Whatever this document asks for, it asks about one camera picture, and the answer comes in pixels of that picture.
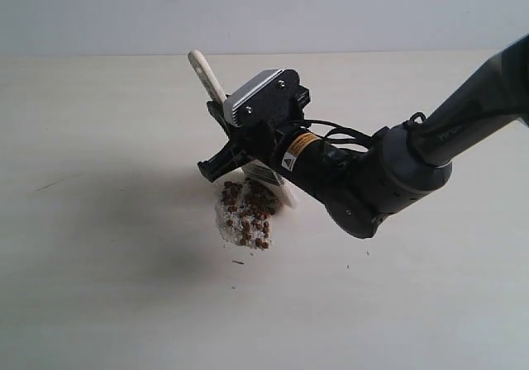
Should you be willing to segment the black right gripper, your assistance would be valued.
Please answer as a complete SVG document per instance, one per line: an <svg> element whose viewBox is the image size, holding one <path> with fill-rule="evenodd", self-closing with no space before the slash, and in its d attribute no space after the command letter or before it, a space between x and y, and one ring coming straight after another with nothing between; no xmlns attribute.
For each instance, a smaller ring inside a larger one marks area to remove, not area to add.
<svg viewBox="0 0 529 370"><path fill-rule="evenodd" d="M227 143L210 159L198 163L201 174L215 182L258 161L269 169L264 177L267 182L274 174L324 205L354 204L355 195L348 183L353 152L309 130L316 123L338 127L327 121L305 119L303 109L309 102L309 90L299 84L286 110L254 126L235 128L224 119L223 102L208 101L207 109L225 131Z"/></svg>

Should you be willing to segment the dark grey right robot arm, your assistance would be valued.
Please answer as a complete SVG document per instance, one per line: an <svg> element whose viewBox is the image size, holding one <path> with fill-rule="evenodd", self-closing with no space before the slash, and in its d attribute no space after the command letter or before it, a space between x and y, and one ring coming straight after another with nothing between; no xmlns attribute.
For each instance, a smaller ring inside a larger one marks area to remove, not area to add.
<svg viewBox="0 0 529 370"><path fill-rule="evenodd" d="M389 216L442 188L452 161L509 123L528 118L528 39L487 59L431 115L420 112L366 135L330 123L325 135L304 116L310 92L293 69L266 69L210 115L227 143L198 163L210 182L259 162L320 202L346 233L368 239Z"/></svg>

